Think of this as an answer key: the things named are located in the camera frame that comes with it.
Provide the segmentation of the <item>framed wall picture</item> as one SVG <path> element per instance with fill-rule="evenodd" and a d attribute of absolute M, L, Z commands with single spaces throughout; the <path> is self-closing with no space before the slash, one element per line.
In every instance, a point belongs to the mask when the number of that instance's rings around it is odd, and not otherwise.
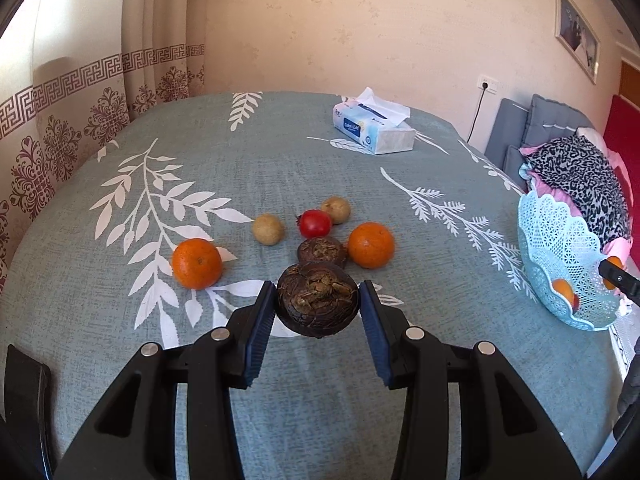
<path fill-rule="evenodd" d="M 555 0 L 554 36 L 595 84 L 599 71 L 600 40 L 573 0 Z"/>

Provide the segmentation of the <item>white wall socket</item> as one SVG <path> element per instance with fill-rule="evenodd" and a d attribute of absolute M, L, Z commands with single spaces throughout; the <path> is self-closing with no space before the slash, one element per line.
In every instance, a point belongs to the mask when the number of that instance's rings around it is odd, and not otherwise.
<path fill-rule="evenodd" d="M 477 79 L 477 88 L 489 94 L 496 94 L 499 90 L 499 81 L 489 76 L 480 75 Z"/>

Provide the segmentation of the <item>pink cloth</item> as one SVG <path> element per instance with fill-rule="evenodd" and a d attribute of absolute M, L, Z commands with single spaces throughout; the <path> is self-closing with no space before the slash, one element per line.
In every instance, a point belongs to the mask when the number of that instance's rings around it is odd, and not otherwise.
<path fill-rule="evenodd" d="M 520 174 L 539 196 L 565 204 L 596 234 L 601 252 L 626 262 L 631 253 L 630 183 L 619 154 L 590 128 L 523 146 Z"/>

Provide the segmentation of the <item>red headboard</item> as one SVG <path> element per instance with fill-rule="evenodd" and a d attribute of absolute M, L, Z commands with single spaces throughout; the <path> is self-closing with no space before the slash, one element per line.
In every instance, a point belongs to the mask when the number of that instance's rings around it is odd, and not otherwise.
<path fill-rule="evenodd" d="M 639 107 L 621 96 L 613 96 L 605 127 L 605 143 L 626 165 L 634 206 L 639 207 Z"/>

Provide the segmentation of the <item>mandarin orange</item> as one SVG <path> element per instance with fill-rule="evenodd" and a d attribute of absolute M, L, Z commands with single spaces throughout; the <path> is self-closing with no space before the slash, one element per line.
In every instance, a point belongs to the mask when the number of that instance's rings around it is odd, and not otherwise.
<path fill-rule="evenodd" d="M 395 237 L 381 223 L 364 222 L 349 234 L 347 250 L 349 258 L 358 266 L 379 269 L 393 258 Z"/>
<path fill-rule="evenodd" d="M 212 242 L 191 238 L 175 248 L 171 256 L 171 269 L 180 285 L 201 290 L 221 278 L 224 264 L 218 248 Z"/>

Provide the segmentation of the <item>dark wrinkled fruit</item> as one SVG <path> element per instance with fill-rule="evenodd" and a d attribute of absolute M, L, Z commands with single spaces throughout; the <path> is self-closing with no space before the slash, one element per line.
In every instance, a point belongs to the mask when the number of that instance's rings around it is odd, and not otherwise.
<path fill-rule="evenodd" d="M 276 313 L 284 326 L 318 339 L 344 330 L 360 308 L 355 281 L 336 264 L 322 261 L 286 268 L 277 296 Z"/>
<path fill-rule="evenodd" d="M 298 246 L 297 259 L 300 263 L 332 263 L 344 269 L 348 251 L 342 242 L 332 236 L 316 237 L 304 240 Z"/>

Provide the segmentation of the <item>grey cushion left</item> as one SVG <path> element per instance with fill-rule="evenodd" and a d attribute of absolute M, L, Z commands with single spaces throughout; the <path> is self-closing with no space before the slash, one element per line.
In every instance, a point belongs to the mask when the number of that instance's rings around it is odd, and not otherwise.
<path fill-rule="evenodd" d="M 510 99 L 502 99 L 484 154 L 502 169 L 511 145 L 519 148 L 525 132 L 528 109 Z"/>

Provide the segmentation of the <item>patterned beige curtain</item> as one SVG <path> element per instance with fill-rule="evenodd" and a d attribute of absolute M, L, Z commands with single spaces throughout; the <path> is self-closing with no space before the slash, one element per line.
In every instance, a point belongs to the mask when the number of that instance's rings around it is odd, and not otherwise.
<path fill-rule="evenodd" d="M 206 0 L 1 0 L 1 263 L 152 107 L 205 90 Z"/>

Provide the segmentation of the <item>large orange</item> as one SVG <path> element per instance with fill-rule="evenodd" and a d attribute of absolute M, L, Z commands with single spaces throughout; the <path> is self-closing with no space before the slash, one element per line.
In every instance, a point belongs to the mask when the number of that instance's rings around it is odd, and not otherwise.
<path fill-rule="evenodd" d="M 609 256 L 599 264 L 599 272 L 606 289 L 619 288 L 625 281 L 624 266 L 622 260 L 616 256 Z"/>

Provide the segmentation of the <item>leopard print garment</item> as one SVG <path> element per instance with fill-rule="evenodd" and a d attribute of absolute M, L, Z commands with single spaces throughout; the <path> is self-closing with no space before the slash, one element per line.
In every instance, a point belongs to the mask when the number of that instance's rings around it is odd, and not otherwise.
<path fill-rule="evenodd" d="M 574 133 L 537 146 L 523 157 L 543 184 L 570 198 L 602 246 L 618 238 L 631 240 L 622 185 L 605 154 L 588 139 Z"/>

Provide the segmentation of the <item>light blue lattice basket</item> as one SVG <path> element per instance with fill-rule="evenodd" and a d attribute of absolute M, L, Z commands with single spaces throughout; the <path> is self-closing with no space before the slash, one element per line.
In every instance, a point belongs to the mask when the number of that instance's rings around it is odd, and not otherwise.
<path fill-rule="evenodd" d="M 605 259 L 596 234 L 563 203 L 535 191 L 518 202 L 518 246 L 530 286 L 540 302 L 570 327 L 607 330 L 618 317 L 620 296 L 605 288 L 598 272 Z M 577 312 L 552 287 L 567 280 L 579 296 Z"/>

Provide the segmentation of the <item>tan longan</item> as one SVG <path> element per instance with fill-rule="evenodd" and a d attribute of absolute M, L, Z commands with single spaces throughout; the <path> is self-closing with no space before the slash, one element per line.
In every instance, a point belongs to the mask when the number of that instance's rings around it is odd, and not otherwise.
<path fill-rule="evenodd" d="M 261 214 L 252 224 L 254 239 L 259 244 L 274 246 L 283 240 L 285 227 L 282 221 L 274 214 Z"/>
<path fill-rule="evenodd" d="M 345 223 L 352 214 L 352 206 L 346 198 L 331 196 L 320 205 L 320 210 L 325 212 L 332 220 L 334 226 Z"/>

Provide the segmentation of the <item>tissue box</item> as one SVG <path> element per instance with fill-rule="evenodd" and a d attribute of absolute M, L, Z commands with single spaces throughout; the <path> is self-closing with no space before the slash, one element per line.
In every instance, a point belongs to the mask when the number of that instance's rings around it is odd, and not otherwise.
<path fill-rule="evenodd" d="M 347 98 L 333 107 L 334 128 L 372 155 L 412 151 L 416 129 L 407 120 L 408 106 L 387 101 L 367 87 L 356 98 Z"/>

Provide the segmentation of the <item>small oval orange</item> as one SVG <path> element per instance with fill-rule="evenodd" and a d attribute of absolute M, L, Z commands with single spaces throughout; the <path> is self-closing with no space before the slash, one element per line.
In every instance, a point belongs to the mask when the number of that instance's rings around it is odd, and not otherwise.
<path fill-rule="evenodd" d="M 570 286 L 570 283 L 562 278 L 557 278 L 552 282 L 552 287 L 558 294 L 567 300 L 573 311 L 573 298 L 576 294 L 574 293 L 572 286 Z"/>

